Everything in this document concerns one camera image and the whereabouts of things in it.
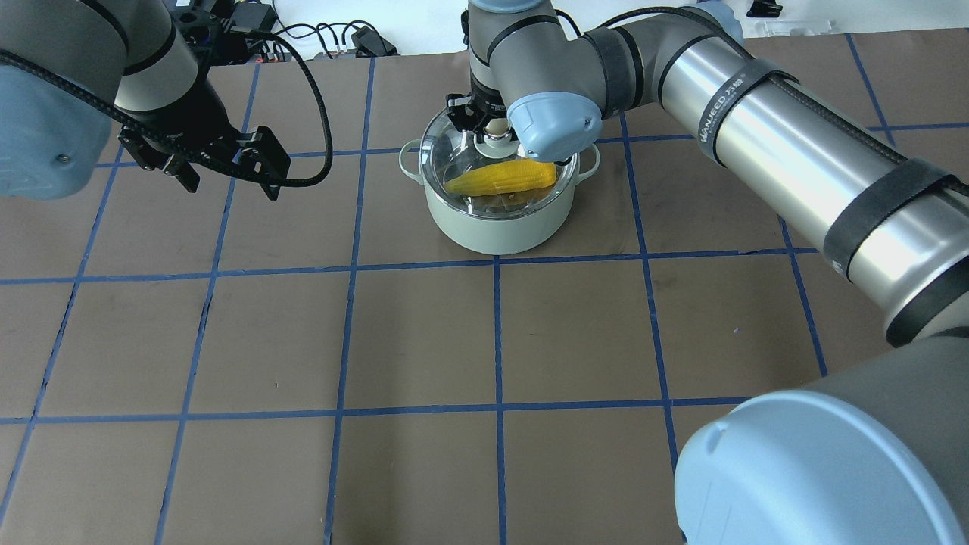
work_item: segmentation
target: power adapter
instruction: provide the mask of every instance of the power adapter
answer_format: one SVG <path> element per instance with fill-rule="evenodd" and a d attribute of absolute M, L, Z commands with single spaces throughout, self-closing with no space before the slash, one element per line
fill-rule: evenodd
<path fill-rule="evenodd" d="M 399 55 L 397 47 L 384 40 L 377 31 L 369 26 L 364 26 L 350 35 L 357 48 L 357 57 L 388 57 Z"/>

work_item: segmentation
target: cooking pot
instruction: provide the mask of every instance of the cooking pot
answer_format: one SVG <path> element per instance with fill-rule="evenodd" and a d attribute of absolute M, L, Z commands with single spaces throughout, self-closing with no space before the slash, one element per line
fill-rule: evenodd
<path fill-rule="evenodd" d="M 488 255 L 531 249 L 546 241 L 565 222 L 572 209 L 576 186 L 599 169 L 599 149 L 592 146 L 595 163 L 588 171 L 579 171 L 578 153 L 565 164 L 556 164 L 555 183 L 541 189 L 480 197 L 446 191 L 445 182 L 472 169 L 504 161 L 531 160 L 520 145 L 509 143 L 507 136 L 497 147 L 485 144 L 484 138 L 457 130 L 446 113 L 440 112 L 422 139 L 412 140 L 400 149 L 400 170 L 423 186 L 434 222 L 451 240 Z M 404 166 L 407 153 L 413 147 L 419 149 L 417 173 Z"/>

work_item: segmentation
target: pot handle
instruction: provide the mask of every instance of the pot handle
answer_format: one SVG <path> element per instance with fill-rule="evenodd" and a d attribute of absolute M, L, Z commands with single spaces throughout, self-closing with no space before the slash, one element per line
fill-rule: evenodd
<path fill-rule="evenodd" d="M 420 185 L 423 185 L 423 179 L 421 179 L 421 175 L 417 175 L 412 173 L 411 171 L 408 171 L 407 167 L 404 166 L 404 154 L 407 153 L 408 150 L 410 150 L 410 148 L 415 146 L 420 146 L 420 144 L 421 144 L 421 139 L 417 139 L 417 140 L 412 140 L 408 142 L 402 148 L 400 148 L 400 153 L 397 154 L 397 164 L 400 165 L 400 171 L 403 172 L 408 178 L 419 183 Z"/>
<path fill-rule="evenodd" d="M 599 154 L 599 148 L 596 147 L 595 144 L 592 145 L 592 152 L 596 154 L 596 162 L 592 165 L 591 169 L 585 171 L 584 173 L 578 173 L 578 176 L 576 176 L 576 185 L 579 185 L 585 181 L 586 178 L 596 174 L 596 171 L 599 170 L 599 163 L 602 162 L 602 155 Z"/>

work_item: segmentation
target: corn cob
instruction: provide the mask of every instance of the corn cob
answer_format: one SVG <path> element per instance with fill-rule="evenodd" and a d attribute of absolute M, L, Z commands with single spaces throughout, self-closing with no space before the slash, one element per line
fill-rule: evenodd
<path fill-rule="evenodd" d="M 516 159 L 473 169 L 444 184 L 444 190 L 468 197 L 516 193 L 549 187 L 555 180 L 555 165 L 531 159 Z"/>

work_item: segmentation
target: blue tape grid line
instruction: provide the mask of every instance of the blue tape grid line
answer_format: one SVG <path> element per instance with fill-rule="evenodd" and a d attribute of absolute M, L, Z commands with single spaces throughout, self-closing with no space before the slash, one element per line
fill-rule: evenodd
<path fill-rule="evenodd" d="M 682 398 L 670 399 L 670 405 L 708 406 L 736 405 L 750 398 Z M 663 400 L 595 400 L 595 401 L 524 401 L 498 403 L 470 403 L 448 405 L 408 405 L 392 407 L 344 408 L 344 418 L 365 418 L 394 414 L 450 414 L 495 412 L 546 411 L 546 410 L 588 410 L 606 408 L 662 407 Z M 336 409 L 267 410 L 247 412 L 197 412 L 189 413 L 189 422 L 213 422 L 220 420 L 273 420 L 282 418 L 323 418 L 335 417 Z M 181 414 L 109 414 L 80 416 L 41 416 L 38 424 L 104 424 L 109 422 L 178 422 Z M 29 417 L 0 418 L 0 426 L 23 425 Z"/>
<path fill-rule="evenodd" d="M 252 114 L 252 105 L 256 99 L 256 88 L 259 85 L 260 68 L 261 66 L 256 64 L 252 73 L 252 83 L 249 88 L 249 102 L 246 104 L 245 116 L 242 118 L 242 132 L 248 130 L 249 118 Z M 208 323 L 208 313 L 212 306 L 212 297 L 215 295 L 215 283 L 219 276 L 219 260 L 222 257 L 222 245 L 226 238 L 226 228 L 229 226 L 229 213 L 232 211 L 234 192 L 235 178 L 231 178 L 229 180 L 229 189 L 226 191 L 226 204 L 222 211 L 222 223 L 219 225 L 219 237 L 215 242 L 215 251 L 212 255 L 212 268 L 208 275 L 208 291 L 205 293 L 202 315 L 199 317 L 199 330 L 196 334 L 195 348 L 192 352 L 192 364 L 189 367 L 188 379 L 185 382 L 185 396 L 182 399 L 181 413 L 178 415 L 178 430 L 175 434 L 175 445 L 172 448 L 172 463 L 169 466 L 165 493 L 162 496 L 162 509 L 158 514 L 158 525 L 155 529 L 155 545 L 161 545 L 162 539 L 165 536 L 165 522 L 168 520 L 169 507 L 172 504 L 172 489 L 174 488 L 175 474 L 178 470 L 178 459 L 181 455 L 182 441 L 185 438 L 185 426 L 189 420 L 188 411 L 192 402 L 192 392 L 195 390 L 195 377 L 199 371 L 199 359 L 202 356 L 205 325 Z"/>
<path fill-rule="evenodd" d="M 784 255 L 788 251 L 796 254 L 818 253 L 818 250 L 810 247 L 798 248 L 766 248 L 749 252 L 738 250 L 701 250 L 686 252 L 657 252 L 646 253 L 646 257 L 653 259 L 691 259 L 701 257 L 734 257 L 734 256 L 758 256 L 758 255 Z M 641 259 L 642 254 L 611 254 L 611 255 L 578 255 L 578 256 L 556 256 L 556 257 L 499 257 L 501 265 L 527 265 L 537 263 L 583 263 L 590 261 L 632 261 Z M 405 271 L 410 269 L 440 269 L 449 267 L 490 267 L 490 259 L 472 259 L 463 261 L 431 261 L 418 263 L 388 263 L 377 265 L 357 265 L 357 271 Z M 334 267 L 292 267 L 283 269 L 238 269 L 229 271 L 218 271 L 216 276 L 261 276 L 271 274 L 314 274 L 314 273 L 347 273 L 350 266 Z M 80 282 L 163 282 L 169 280 L 195 280 L 209 278 L 211 272 L 187 272 L 181 274 L 130 274 L 112 276 L 82 276 Z M 77 278 L 68 276 L 57 276 L 51 278 L 0 278 L 0 286 L 23 285 L 23 284 L 69 284 Z"/>
<path fill-rule="evenodd" d="M 118 162 L 120 158 L 121 145 L 118 146 L 117 153 L 114 155 L 114 161 Z M 23 433 L 23 439 L 20 442 L 20 449 L 16 454 L 14 470 L 11 471 L 10 480 L 7 483 L 7 490 L 3 495 L 3 501 L 0 502 L 0 527 L 3 526 L 4 518 L 7 516 L 7 509 L 10 507 L 10 500 L 14 494 L 16 479 L 20 475 L 20 469 L 23 467 L 23 459 L 27 454 L 27 447 L 30 444 L 30 438 L 33 436 L 34 429 L 37 427 L 37 419 L 40 416 L 41 406 L 44 404 L 44 396 L 47 394 L 47 384 L 50 382 L 50 377 L 54 371 L 54 365 L 57 363 L 57 354 L 60 352 L 61 342 L 64 340 L 64 332 L 67 330 L 67 323 L 71 318 L 71 311 L 74 309 L 74 303 L 78 297 L 78 289 L 81 285 L 80 279 L 84 276 L 84 270 L 87 268 L 87 261 L 90 259 L 91 250 L 94 248 L 94 240 L 98 237 L 98 228 L 101 227 L 101 219 L 105 215 L 105 208 L 108 205 L 108 197 L 111 194 L 111 188 L 114 186 L 114 178 L 117 176 L 117 172 L 117 167 L 111 169 L 111 173 L 108 176 L 108 184 L 105 186 L 105 192 L 101 196 L 101 203 L 98 205 L 98 212 L 94 216 L 94 223 L 91 225 L 91 234 L 87 237 L 87 245 L 84 247 L 84 253 L 80 258 L 78 274 L 75 276 L 73 280 L 74 285 L 71 288 L 71 297 L 67 301 L 67 307 L 64 309 L 64 318 L 61 320 L 60 328 L 57 330 L 57 337 L 54 338 L 54 344 L 50 350 L 50 357 L 47 359 L 47 366 L 44 369 L 44 379 L 41 381 L 40 391 L 37 393 L 37 397 L 34 399 L 34 409 L 31 412 L 29 421 L 27 422 L 27 428 Z"/>
<path fill-rule="evenodd" d="M 636 236 L 640 243 L 640 256 L 642 259 L 642 277 L 646 288 L 646 304 L 649 307 L 649 326 L 653 336 L 653 350 L 656 356 L 656 373 L 659 376 L 660 395 L 663 397 L 663 417 L 666 421 L 667 442 L 670 447 L 670 464 L 676 470 L 676 430 L 672 422 L 672 406 L 670 404 L 670 388 L 666 378 L 666 362 L 663 359 L 663 340 L 660 338 L 659 316 L 656 312 L 656 298 L 653 293 L 653 278 L 649 270 L 649 251 L 646 246 L 646 237 L 642 230 L 642 217 L 640 215 L 640 195 L 636 186 L 636 169 L 633 168 L 633 151 L 629 139 L 629 127 L 626 123 L 626 114 L 619 115 L 619 124 L 622 127 L 622 147 L 626 155 L 626 175 L 629 178 L 629 193 L 633 201 L 633 217 L 636 220 Z"/>
<path fill-rule="evenodd" d="M 879 125 L 877 127 L 867 127 L 869 131 L 927 131 L 934 129 L 969 129 L 969 122 L 962 123 L 925 123 L 919 125 Z M 680 135 L 645 135 L 645 136 L 635 136 L 629 137 L 629 142 L 662 142 L 669 140 L 693 140 L 692 135 L 680 134 Z M 601 138 L 596 141 L 596 144 L 622 144 L 622 137 L 610 137 Z M 333 155 L 360 155 L 362 150 L 360 149 L 341 149 L 333 152 Z M 367 155 L 383 154 L 383 153 L 400 153 L 399 147 L 387 147 L 380 149 L 368 149 Z M 297 153 L 289 154 L 293 159 L 299 159 L 304 157 L 323 157 L 326 155 L 325 151 L 301 151 Z M 95 168 L 98 169 L 110 169 L 113 167 L 137 167 L 138 163 L 132 161 L 120 161 L 112 163 L 98 163 Z"/>
<path fill-rule="evenodd" d="M 807 290 L 804 288 L 804 278 L 800 274 L 797 254 L 791 245 L 791 232 L 788 230 L 787 222 L 784 221 L 784 218 L 777 216 L 777 221 L 781 224 L 784 245 L 788 248 L 787 253 L 788 258 L 791 260 L 791 272 L 794 273 L 797 295 L 800 297 L 800 306 L 804 310 L 804 319 L 807 321 L 807 333 L 811 335 L 811 344 L 814 346 L 814 357 L 818 360 L 818 371 L 821 373 L 821 376 L 828 376 L 828 363 L 825 361 L 824 350 L 821 349 L 821 339 L 818 337 L 818 328 L 814 323 L 814 313 L 811 312 L 811 302 L 808 300 Z"/>
<path fill-rule="evenodd" d="M 494 279 L 494 402 L 495 445 L 498 461 L 498 543 L 508 545 L 508 510 L 505 496 L 505 377 L 501 338 L 501 260 L 492 261 Z"/>
<path fill-rule="evenodd" d="M 354 319 L 354 296 L 357 289 L 357 263 L 360 248 L 360 226 L 363 216 L 363 190 L 366 178 L 367 143 L 370 137 L 370 108 L 373 102 L 373 79 L 376 68 L 374 58 L 370 59 L 370 69 L 366 85 L 366 106 L 363 112 L 363 137 L 360 142 L 360 172 L 357 182 L 357 216 L 354 223 L 354 248 L 350 261 L 350 281 L 347 286 L 347 311 L 343 323 L 343 351 L 340 355 L 340 381 L 336 389 L 336 413 L 333 422 L 333 445 L 329 459 L 329 481 L 327 492 L 327 512 L 325 514 L 323 542 L 329 545 L 333 536 L 333 514 L 336 506 L 336 478 L 340 465 L 340 439 L 343 433 L 343 414 L 347 395 L 347 371 L 350 365 L 350 341 Z"/>
<path fill-rule="evenodd" d="M 861 80 L 864 81 L 864 88 L 868 91 L 868 98 L 871 99 L 871 105 L 875 107 L 875 113 L 878 114 L 878 121 L 882 124 L 881 130 L 885 133 L 885 138 L 889 141 L 889 144 L 895 146 L 895 137 L 891 133 L 889 123 L 885 120 L 885 114 L 882 113 L 881 105 L 878 104 L 878 97 L 875 96 L 875 89 L 871 86 L 871 80 L 868 78 L 868 73 L 864 70 L 864 65 L 861 63 L 861 57 L 858 55 L 858 48 L 855 47 L 855 39 L 852 38 L 851 34 L 845 34 L 845 40 L 848 42 L 848 48 L 851 50 L 851 54 L 855 58 L 855 65 L 858 67 L 858 71 L 861 74 Z"/>
<path fill-rule="evenodd" d="M 969 128 L 969 123 L 966 123 L 966 122 L 895 125 L 895 126 L 889 125 L 881 109 L 881 106 L 878 102 L 878 98 L 871 84 L 871 81 L 864 69 L 864 66 L 860 59 L 854 39 L 852 38 L 851 35 L 845 35 L 845 39 L 848 42 L 849 48 L 852 52 L 852 55 L 854 56 L 861 78 L 864 82 L 865 88 L 869 94 L 869 98 L 872 101 L 872 105 L 881 123 L 881 126 L 869 127 L 869 130 L 886 133 L 887 140 L 890 142 L 890 144 L 894 145 L 894 138 L 892 135 L 893 131 Z M 252 87 L 250 89 L 249 103 L 247 105 L 243 127 L 247 126 L 249 122 L 249 116 L 251 114 L 252 104 L 255 98 L 256 88 L 257 88 L 258 79 L 259 79 L 259 70 L 260 70 L 260 67 L 256 66 L 253 74 L 253 82 L 252 82 Z M 691 140 L 693 137 L 690 135 L 659 135 L 659 136 L 630 137 L 628 133 L 627 122 L 624 115 L 620 117 L 623 136 L 621 138 L 600 139 L 599 143 L 624 145 L 624 151 L 626 154 L 626 161 L 627 161 L 627 174 L 629 177 L 630 191 L 633 199 L 634 216 L 637 224 L 637 236 L 639 238 L 640 249 L 641 249 L 641 252 L 639 254 L 619 254 L 619 255 L 606 255 L 606 256 L 597 256 L 597 255 L 563 256 L 563 257 L 547 257 L 547 258 L 500 258 L 498 256 L 494 256 L 491 260 L 358 265 L 357 260 L 359 256 L 359 231 L 360 231 L 360 219 L 361 219 L 361 210 L 362 210 L 363 180 L 364 180 L 364 173 L 365 173 L 366 156 L 368 154 L 398 153 L 400 151 L 399 148 L 367 149 L 367 138 L 368 138 L 367 135 L 368 135 L 369 121 L 370 121 L 370 103 L 371 103 L 372 90 L 373 90 L 373 73 L 374 73 L 374 62 L 373 62 L 373 59 L 371 59 L 361 149 L 337 150 L 334 152 L 335 155 L 339 155 L 339 156 L 359 156 L 360 157 L 360 175 L 359 175 L 358 202 L 357 202 L 357 218 L 356 218 L 356 226 L 355 226 L 355 233 L 354 233 L 354 251 L 353 251 L 352 263 L 350 266 L 323 267 L 323 268 L 219 271 L 218 263 L 219 263 L 219 258 L 221 254 L 221 248 L 222 248 L 222 244 L 225 236 L 226 227 L 228 225 L 229 213 L 230 213 L 232 198 L 234 194 L 234 179 L 233 179 L 233 180 L 230 180 L 230 186 L 229 186 L 229 190 L 226 198 L 226 205 L 223 212 L 222 224 L 220 226 L 219 238 L 216 243 L 216 250 L 215 250 L 215 255 L 213 257 L 212 270 L 210 272 L 195 272 L 195 273 L 185 273 L 185 274 L 162 274 L 162 275 L 118 275 L 118 276 L 83 275 L 88 258 L 90 256 L 91 249 L 93 248 L 93 244 L 97 236 L 97 231 L 104 214 L 105 206 L 107 204 L 109 193 L 113 185 L 113 181 L 116 177 L 117 170 L 119 168 L 129 168 L 129 167 L 137 166 L 137 164 L 134 162 L 121 161 L 123 149 L 119 148 L 113 162 L 100 163 L 97 165 L 98 168 L 111 169 L 111 173 L 109 176 L 108 184 L 106 186 L 105 192 L 102 197 L 101 204 L 98 209 L 98 213 L 95 217 L 94 224 L 92 225 L 91 235 L 89 236 L 84 255 L 81 259 L 80 265 L 78 266 L 78 274 L 74 277 L 0 279 L 0 285 L 40 284 L 40 283 L 74 284 L 71 297 L 69 299 L 67 308 L 65 310 L 64 318 L 61 322 L 60 329 L 58 331 L 53 349 L 51 351 L 51 356 L 47 363 L 47 368 L 45 369 L 44 380 L 41 386 L 41 390 L 35 401 L 35 406 L 34 406 L 32 415 L 29 418 L 0 418 L 0 425 L 26 424 L 26 430 L 24 432 L 24 437 L 21 441 L 20 449 L 17 454 L 15 467 L 11 474 L 11 478 L 10 478 L 10 482 L 7 487 L 7 490 L 3 496 L 3 502 L 0 503 L 0 524 L 2 524 L 3 519 L 7 512 L 7 509 L 9 508 L 16 479 L 22 467 L 23 459 L 26 454 L 30 437 L 37 424 L 73 424 L 73 423 L 106 423 L 106 422 L 178 422 L 179 427 L 178 427 L 178 432 L 176 436 L 175 446 L 172 453 L 172 466 L 170 469 L 168 486 L 166 487 L 166 493 L 163 499 L 163 507 L 159 516 L 159 523 L 156 531 L 155 542 L 156 544 L 158 544 L 158 543 L 161 543 L 162 537 L 164 534 L 164 524 L 165 524 L 165 520 L 168 512 L 168 506 L 171 501 L 173 480 L 174 480 L 175 471 L 177 468 L 177 461 L 180 453 L 181 442 L 184 435 L 184 428 L 187 422 L 274 419 L 274 418 L 333 417 L 335 421 L 335 425 L 334 425 L 334 437 L 333 437 L 333 450 L 331 454 L 332 458 L 330 463 L 330 478 L 328 483 L 328 486 L 329 486 L 328 505 L 327 505 L 326 526 L 325 526 L 325 542 L 330 543 L 332 524 L 333 524 L 334 502 L 335 502 L 336 476 L 337 476 L 338 461 L 339 461 L 339 443 L 340 443 L 340 436 L 342 431 L 343 417 L 366 417 L 366 416 L 379 416 L 379 415 L 392 415 L 392 414 L 440 414 L 440 413 L 467 413 L 467 412 L 492 412 L 493 411 L 496 414 L 496 425 L 497 425 L 496 442 L 497 442 L 497 463 L 498 463 L 497 469 L 498 469 L 499 535 L 500 535 L 501 544 L 505 545 L 507 543 L 507 516 L 506 516 L 506 498 L 505 498 L 504 412 L 527 411 L 527 410 L 570 410 L 570 409 L 575 410 L 575 409 L 623 408 L 623 407 L 662 407 L 664 408 L 664 414 L 666 418 L 671 461 L 672 461 L 672 465 L 675 466 L 676 440 L 675 440 L 674 430 L 672 427 L 671 407 L 738 404 L 738 403 L 747 401 L 748 398 L 672 399 L 670 397 L 669 387 L 667 384 L 666 374 L 665 374 L 665 362 L 663 360 L 661 339 L 659 337 L 659 324 L 656 319 L 656 307 L 655 307 L 655 300 L 652 292 L 651 275 L 649 272 L 648 262 L 649 260 L 652 260 L 652 259 L 683 259 L 683 258 L 721 257 L 721 256 L 738 256 L 738 255 L 788 255 L 791 260 L 792 270 L 796 280 L 797 289 L 803 306 L 805 318 L 808 324 L 809 333 L 811 335 L 815 353 L 818 358 L 819 370 L 821 372 L 821 375 L 828 374 L 827 365 L 824 359 L 824 355 L 821 349 L 821 344 L 817 335 L 817 329 L 810 309 L 810 303 L 808 301 L 806 290 L 804 289 L 804 285 L 803 285 L 803 279 L 800 275 L 799 266 L 797 264 L 798 254 L 817 253 L 817 250 L 814 248 L 793 247 L 791 244 L 791 237 L 790 237 L 790 232 L 788 230 L 787 224 L 786 222 L 784 222 L 783 219 L 779 219 L 781 223 L 782 233 L 784 236 L 784 242 L 785 242 L 784 248 L 768 248 L 768 249 L 759 250 L 755 252 L 748 252 L 748 253 L 741 253 L 735 250 L 649 253 L 646 248 L 645 238 L 643 234 L 642 222 L 641 222 L 640 211 L 639 211 L 639 199 L 638 199 L 638 193 L 636 190 L 636 178 L 635 178 L 635 172 L 632 166 L 632 153 L 631 153 L 629 144 L 631 142 L 660 142 L 660 141 L 675 141 L 675 140 Z M 291 154 L 291 157 L 294 157 L 294 158 L 318 157 L 323 155 L 324 155 L 323 152 L 304 152 L 304 153 L 293 153 Z M 647 303 L 649 305 L 649 311 L 650 311 L 650 325 L 652 328 L 652 334 L 654 336 L 654 347 L 655 347 L 656 359 L 657 359 L 657 372 L 660 378 L 662 398 L 659 400 L 504 403 L 502 368 L 501 368 L 502 366 L 501 300 L 500 300 L 501 265 L 594 262 L 594 261 L 615 261 L 615 260 L 636 260 L 636 259 L 642 259 L 642 264 L 643 264 L 643 275 L 644 275 L 644 281 L 645 281 L 645 287 L 646 287 Z M 495 403 L 494 404 L 485 403 L 485 404 L 458 404 L 458 405 L 374 407 L 374 408 L 357 408 L 357 409 L 345 408 L 344 399 L 345 399 L 345 390 L 346 390 L 346 376 L 347 376 L 347 364 L 348 364 L 348 355 L 349 355 L 350 332 L 351 332 L 352 317 L 353 317 L 353 297 L 354 297 L 354 290 L 356 286 L 356 272 L 429 269 L 429 268 L 442 268 L 442 267 L 484 267 L 484 266 L 492 266 L 494 269 Z M 192 390 L 194 387 L 195 374 L 198 369 L 199 357 L 201 356 L 204 327 L 207 320 L 211 299 L 214 294 L 215 281 L 218 277 L 260 275 L 260 274 L 343 273 L 343 272 L 349 272 L 351 274 L 351 280 L 348 286 L 347 314 L 346 314 L 345 328 L 344 328 L 344 347 L 343 347 L 343 355 L 341 358 L 341 370 L 340 370 L 340 382 L 338 385 L 337 407 L 335 409 L 314 409 L 314 410 L 295 410 L 295 411 L 252 411 L 252 412 L 237 412 L 237 413 L 194 413 L 194 414 L 188 412 Z M 40 408 L 43 403 L 44 396 L 46 394 L 47 384 L 53 372 L 53 366 L 56 363 L 57 353 L 59 351 L 60 344 L 62 342 L 63 335 L 67 327 L 68 319 L 70 317 L 71 310 L 73 309 L 73 305 L 76 300 L 77 291 L 81 283 L 114 282 L 114 281 L 118 281 L 118 282 L 164 281 L 164 280 L 199 279 L 199 278 L 209 278 L 209 288 L 206 294 L 205 304 L 203 306 L 203 314 L 200 318 L 200 326 L 199 326 L 199 331 L 197 335 L 195 351 L 193 353 L 192 366 L 186 383 L 186 393 L 183 400 L 181 413 L 179 414 L 135 414 L 135 415 L 91 415 L 91 416 L 40 416 L 39 415 Z"/>

